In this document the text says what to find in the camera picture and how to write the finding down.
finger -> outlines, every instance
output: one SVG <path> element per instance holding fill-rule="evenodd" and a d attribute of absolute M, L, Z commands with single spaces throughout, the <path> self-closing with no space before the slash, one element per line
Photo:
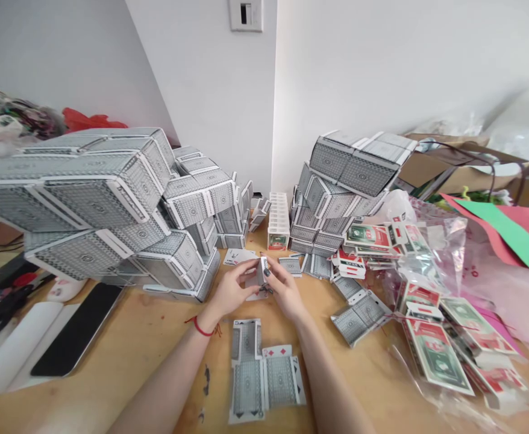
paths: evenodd
<path fill-rule="evenodd" d="M 244 274 L 251 268 L 256 267 L 259 260 L 260 259 L 249 259 L 248 261 L 241 262 L 231 271 L 229 271 L 229 273 L 232 274 L 235 278 L 238 278 L 240 275 Z"/>
<path fill-rule="evenodd" d="M 255 277 L 256 275 L 257 275 L 256 270 L 254 270 L 253 272 L 250 272 L 249 274 L 242 274 L 241 276 L 239 276 L 238 282 L 243 283 L 247 281 L 248 279 Z"/>
<path fill-rule="evenodd" d="M 268 283 L 269 286 L 277 292 L 282 293 L 286 289 L 284 283 L 281 282 L 277 278 L 277 276 L 269 269 L 265 270 L 264 279 L 266 280 L 266 283 Z"/>
<path fill-rule="evenodd" d="M 258 290 L 260 289 L 259 285 L 252 285 L 248 288 L 243 288 L 243 291 L 245 292 L 246 298 L 249 298 L 252 294 L 258 294 Z"/>
<path fill-rule="evenodd" d="M 266 257 L 267 262 L 269 263 L 269 266 L 271 267 L 271 270 L 275 273 L 275 275 L 280 280 L 287 280 L 289 277 L 293 277 L 291 273 L 286 271 L 282 265 L 280 265 L 277 261 L 273 260 L 271 257 Z"/>

green paper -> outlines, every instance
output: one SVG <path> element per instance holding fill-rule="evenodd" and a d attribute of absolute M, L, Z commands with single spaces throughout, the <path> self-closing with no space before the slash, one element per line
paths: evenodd
<path fill-rule="evenodd" d="M 529 268 L 529 234 L 494 204 L 458 201 L 462 207 L 488 222 Z"/>

red plastic bag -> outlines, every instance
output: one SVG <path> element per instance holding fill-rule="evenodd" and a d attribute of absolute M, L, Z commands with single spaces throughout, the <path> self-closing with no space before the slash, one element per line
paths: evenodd
<path fill-rule="evenodd" d="M 109 121 L 107 115 L 94 115 L 87 117 L 72 108 L 66 107 L 61 111 L 68 128 L 68 133 L 74 131 L 89 130 L 90 128 L 128 128 L 121 122 Z"/>

white wall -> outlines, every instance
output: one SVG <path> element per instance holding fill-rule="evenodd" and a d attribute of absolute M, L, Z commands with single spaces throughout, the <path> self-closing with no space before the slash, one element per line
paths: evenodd
<path fill-rule="evenodd" d="M 0 0 L 0 90 L 58 111 L 163 127 L 177 143 L 121 0 Z"/>
<path fill-rule="evenodd" d="M 529 84 L 529 0 L 280 1 L 277 27 L 274 191 L 319 134 L 403 132 Z"/>
<path fill-rule="evenodd" d="M 227 0 L 126 0 L 181 144 L 271 187 L 277 0 L 264 32 L 230 31 Z"/>

phone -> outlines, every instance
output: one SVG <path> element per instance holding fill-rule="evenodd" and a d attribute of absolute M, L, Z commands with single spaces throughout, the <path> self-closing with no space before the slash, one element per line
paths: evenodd
<path fill-rule="evenodd" d="M 69 375 L 120 299 L 123 288 L 97 284 L 32 368 L 32 377 Z"/>

